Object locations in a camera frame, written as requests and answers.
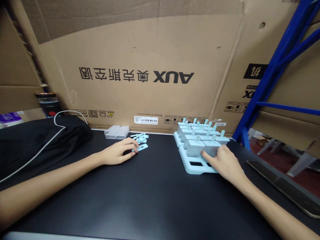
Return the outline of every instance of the black bag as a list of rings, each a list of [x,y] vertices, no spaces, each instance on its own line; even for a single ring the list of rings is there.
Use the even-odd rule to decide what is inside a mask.
[[[93,137],[90,127],[76,116],[56,117],[56,123],[66,128],[33,161],[0,183],[0,191],[36,176]],[[0,180],[32,159],[59,130],[53,118],[0,129]]]

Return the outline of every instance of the white cable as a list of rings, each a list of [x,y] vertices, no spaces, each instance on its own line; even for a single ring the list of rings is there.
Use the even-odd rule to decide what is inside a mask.
[[[9,176],[7,176],[6,178],[2,179],[2,180],[0,181],[0,183],[3,182],[3,181],[5,181],[5,180],[7,180],[9,177],[15,175],[17,172],[19,172],[21,169],[23,169],[25,166],[27,166],[29,163],[31,163],[31,161],[34,160],[34,159],[42,152],[42,150],[44,150],[44,149],[46,148],[46,146],[48,146],[48,145],[51,143],[51,141],[52,141],[63,129],[66,128],[65,126],[61,126],[61,125],[58,125],[58,124],[56,123],[56,116],[58,116],[58,115],[59,115],[60,113],[62,113],[62,112],[77,112],[77,111],[69,111],[69,110],[66,110],[66,111],[58,112],[58,113],[54,116],[53,122],[54,122],[54,124],[55,124],[56,126],[62,127],[62,128],[59,130],[59,132],[57,132],[56,135],[54,135],[53,138],[51,138],[51,139],[49,140],[49,142],[47,142],[46,145],[44,145],[44,146],[40,149],[40,151],[39,151],[33,158],[31,158],[25,165],[23,165],[23,166],[22,166],[21,168],[19,168],[17,171],[11,173],[11,174],[10,174]],[[82,113],[80,113],[80,112],[77,112],[77,113],[79,113],[79,114],[84,118],[84,120],[86,121],[86,124],[88,124],[86,118],[82,115]]]

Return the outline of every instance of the blue metal shelf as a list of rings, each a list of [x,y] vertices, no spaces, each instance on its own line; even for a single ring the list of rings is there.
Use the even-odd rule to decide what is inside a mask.
[[[270,60],[268,68],[264,73],[254,96],[248,104],[248,107],[234,132],[232,136],[233,139],[237,142],[242,142],[242,145],[248,150],[250,150],[248,129],[256,120],[262,106],[320,116],[319,110],[266,102],[287,65],[320,39],[320,29],[317,29],[301,42],[301,39],[319,8],[320,0],[301,0]]]

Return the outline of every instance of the barcode sticker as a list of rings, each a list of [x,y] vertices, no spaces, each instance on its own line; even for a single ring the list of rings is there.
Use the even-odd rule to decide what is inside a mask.
[[[158,125],[158,118],[157,117],[134,116],[134,123]]]
[[[227,125],[227,123],[216,123],[215,125],[216,126],[225,126],[225,125]]]

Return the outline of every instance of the black tabletop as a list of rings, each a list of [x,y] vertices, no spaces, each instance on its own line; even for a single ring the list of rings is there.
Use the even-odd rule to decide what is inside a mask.
[[[49,171],[116,141],[105,139],[103,131],[94,131],[91,141]],[[129,161],[101,166],[81,177],[10,230],[137,240],[280,239],[219,174],[188,174],[172,135],[149,134],[147,144]],[[228,147],[260,190],[320,234],[319,220],[305,215],[245,163],[257,156],[235,141]]]

